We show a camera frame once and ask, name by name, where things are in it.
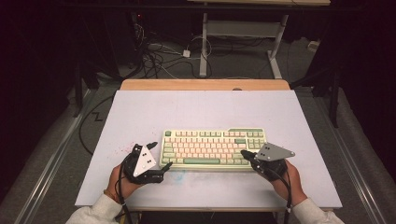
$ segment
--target gray carpet floor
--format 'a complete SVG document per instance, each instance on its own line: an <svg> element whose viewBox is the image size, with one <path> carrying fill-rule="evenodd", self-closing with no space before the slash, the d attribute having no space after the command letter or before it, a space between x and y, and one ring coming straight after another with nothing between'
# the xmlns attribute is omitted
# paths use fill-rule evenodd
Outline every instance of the gray carpet floor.
<svg viewBox="0 0 396 224"><path fill-rule="evenodd" d="M245 44L247 46L239 45L241 48L236 48L235 45L233 51L230 51L227 43L214 42L212 54L209 56L210 78L273 78L265 52L266 49L271 48L272 41L264 39L258 46L251 46L250 43L254 42L249 41L244 42L248 43ZM315 55L306 49L307 44L308 41L305 39L292 44L281 44L276 59L282 77L289 83L304 77ZM162 50L167 51L181 52L184 49L171 42L163 45L166 47ZM169 53L161 55L166 61L178 57ZM194 53L191 57L199 57L199 53ZM193 78L198 75L197 60L183 60L183 62L189 63L173 66L171 65L174 63L164 63L163 70L157 74L158 78ZM131 69L122 66L120 70L125 74ZM141 77L145 77L143 72L134 78ZM42 192L43 197L34 199L35 209L27 209L32 214L25 223L65 223L76 211L74 203L92 157L82 143L89 151L94 152L111 107L111 100L105 99L112 96L120 87L119 83L107 76L98 75L98 78L100 88L97 91L87 90L84 108L78 118L73 118L76 106L73 103L73 95L70 96L70 106L43 136L3 200L0 206L0 223L15 223L21 211L26 210L24 206L41 179L43 171L53 160L54 155L61 148L62 141L69 133L71 137L64 146L64 154L59 160L59 166L54 169L53 178L49 179L47 188ZM375 155L375 150L353 116L342 90L340 90L337 111L339 125L337 129L334 129L327 117L326 97L314 98L310 88L298 88L296 93L344 206L335 210L335 214L345 223L394 223L395 183ZM80 131L79 127L73 129L77 119L83 121ZM298 221L291 216L290 223L298 223Z"/></svg>

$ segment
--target dark background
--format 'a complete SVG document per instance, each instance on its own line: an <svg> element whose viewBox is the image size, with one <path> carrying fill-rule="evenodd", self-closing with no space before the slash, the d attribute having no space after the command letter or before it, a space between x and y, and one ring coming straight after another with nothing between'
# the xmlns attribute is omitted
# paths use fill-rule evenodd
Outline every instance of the dark background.
<svg viewBox="0 0 396 224"><path fill-rule="evenodd" d="M364 1L332 3L343 7ZM340 14L331 21L327 16L290 16L284 37L290 42L302 36L311 40L322 39L307 75L312 76L325 66L341 68L340 85L351 108L378 157L395 178L392 140L396 135L396 25L390 1L372 0L368 4L360 13ZM177 15L162 14L168 24L175 22ZM152 14L147 16L147 26L166 28L163 23L158 24L161 21ZM175 39L186 40L191 33L199 31L202 24L194 15L182 16L188 19L183 20ZM86 22L91 23L92 31L100 35L106 20L114 20L114 17L91 14ZM66 95L74 85L77 62L87 57L97 64L106 61L108 68L104 69L113 69L111 72L116 76L115 66L119 60L117 55L101 59L101 50L106 54L106 50L111 49L96 49L81 17L58 8L49 0L20 1L18 5L11 1L2 2L0 27L2 200L41 136L68 106ZM172 27L168 34L175 33L175 26ZM98 41L117 43L111 37L116 31L108 32L106 38ZM84 71L90 74L84 77L86 82L94 88L92 74L95 70L87 68ZM328 80L326 75L312 80L310 85L322 84L323 80Z"/></svg>

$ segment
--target mechanical keyboard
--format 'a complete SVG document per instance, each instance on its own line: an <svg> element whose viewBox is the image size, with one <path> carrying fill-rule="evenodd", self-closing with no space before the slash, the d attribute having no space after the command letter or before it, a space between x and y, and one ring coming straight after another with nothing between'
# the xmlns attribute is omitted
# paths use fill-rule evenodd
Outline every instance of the mechanical keyboard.
<svg viewBox="0 0 396 224"><path fill-rule="evenodd" d="M160 166L171 161L171 170L252 171L240 151L258 152L265 143L262 128L166 130Z"/></svg>

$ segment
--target desk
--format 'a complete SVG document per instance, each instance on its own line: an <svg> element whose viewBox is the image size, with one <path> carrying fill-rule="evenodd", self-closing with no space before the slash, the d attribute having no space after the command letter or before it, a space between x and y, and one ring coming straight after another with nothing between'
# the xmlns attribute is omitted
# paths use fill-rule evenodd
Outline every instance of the desk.
<svg viewBox="0 0 396 224"><path fill-rule="evenodd" d="M282 5L282 6L328 6L330 0L190 0L193 2L228 3L228 4L256 4L256 5ZM286 28L288 15L283 15L280 22L255 22L255 21L210 21L207 13L204 13L202 31L202 50L200 62L200 77L206 77L207 65L207 36L208 35L232 35L253 37L274 37L275 42L272 50L268 50L268 60L271 65L274 78L282 78L276 62L276 54Z"/></svg>
<svg viewBox="0 0 396 224"><path fill-rule="evenodd" d="M267 85L259 91L254 82ZM283 83L283 89L275 91L271 82ZM164 91L154 91L160 83ZM254 91L249 91L249 84ZM198 91L205 85L211 91ZM188 91L174 91L180 86ZM270 86L273 91L263 91ZM225 91L234 87L245 91ZM116 94L76 205L95 203L111 169L135 143L161 142L163 130L169 128L233 126L263 127L268 141L296 153L290 161L299 168L304 191L317 205L341 207L298 99L287 87L283 80L126 80ZM151 152L158 160L159 147ZM286 204L254 172L194 171L169 171L161 184L138 189L126 202L140 211L283 211Z"/></svg>

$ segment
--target white sleeve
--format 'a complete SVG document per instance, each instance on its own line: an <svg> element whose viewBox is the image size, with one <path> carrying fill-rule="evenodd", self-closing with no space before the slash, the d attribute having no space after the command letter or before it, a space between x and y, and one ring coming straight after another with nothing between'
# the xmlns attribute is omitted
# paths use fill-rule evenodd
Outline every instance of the white sleeve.
<svg viewBox="0 0 396 224"><path fill-rule="evenodd" d="M90 207L81 207L67 220L67 224L78 223L117 223L115 216L120 212L122 206L105 194L99 197L98 201Z"/></svg>
<svg viewBox="0 0 396 224"><path fill-rule="evenodd" d="M293 207L294 215L304 224L344 223L334 212L322 211L311 199L307 198Z"/></svg>

